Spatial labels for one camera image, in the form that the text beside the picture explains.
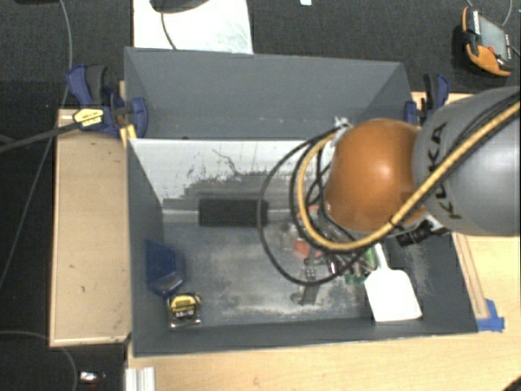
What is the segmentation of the pale grey metal gripper finger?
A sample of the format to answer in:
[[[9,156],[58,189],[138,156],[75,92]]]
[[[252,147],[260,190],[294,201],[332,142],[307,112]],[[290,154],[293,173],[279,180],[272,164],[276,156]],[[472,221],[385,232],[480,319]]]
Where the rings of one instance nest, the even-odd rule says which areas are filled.
[[[300,280],[311,283],[317,280],[317,273],[313,268],[302,268]],[[296,305],[314,305],[317,300],[318,286],[299,286],[297,292],[291,294],[291,301]]]

